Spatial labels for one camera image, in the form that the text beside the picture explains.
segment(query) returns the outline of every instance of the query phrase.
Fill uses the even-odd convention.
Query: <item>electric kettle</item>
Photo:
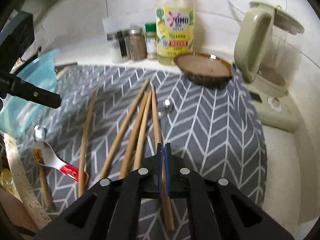
[[[236,41],[235,64],[242,72],[263,124],[288,131],[299,126],[288,93],[300,63],[304,28],[280,6],[252,1]]]

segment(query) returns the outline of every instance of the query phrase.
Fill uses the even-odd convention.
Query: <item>spice jar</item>
[[[125,47],[127,48],[127,54],[128,54],[128,58],[131,58],[130,55],[130,36],[129,36],[129,29],[124,29],[122,30],[122,34],[124,37],[124,42],[125,42]]]
[[[129,30],[130,55],[132,60],[143,60],[147,57],[146,40],[142,28]]]
[[[130,59],[122,31],[107,33],[107,41],[110,49],[110,58],[114,63]]]
[[[146,45],[147,45],[147,58],[157,58],[157,32],[156,23],[146,23]]]

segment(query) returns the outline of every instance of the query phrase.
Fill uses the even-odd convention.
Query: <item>blue plastic container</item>
[[[57,89],[53,57],[58,49],[52,50],[28,64],[17,76],[51,92]],[[40,115],[46,106],[8,95],[0,111],[0,130],[14,138],[20,137],[29,128],[33,119]]]

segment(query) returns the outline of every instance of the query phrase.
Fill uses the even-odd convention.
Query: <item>kettle lid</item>
[[[275,10],[274,25],[280,29],[289,32],[292,35],[297,35],[297,33],[304,33],[304,27],[302,24],[295,19],[292,15],[288,14],[285,10],[281,8],[280,5],[273,6],[266,2],[251,1],[250,8],[259,7],[259,5],[267,6]]]

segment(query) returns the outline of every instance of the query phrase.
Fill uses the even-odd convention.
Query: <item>black bracket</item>
[[[34,42],[33,16],[18,12],[0,33],[0,95],[7,93],[51,108],[61,105],[60,95],[23,81],[10,71],[19,57]]]
[[[187,200],[191,239],[294,239],[227,179],[209,181],[186,168],[182,158],[171,154],[170,144],[158,144],[157,154],[124,179],[100,180],[34,239],[135,239],[141,199],[160,198],[162,156],[168,195]]]

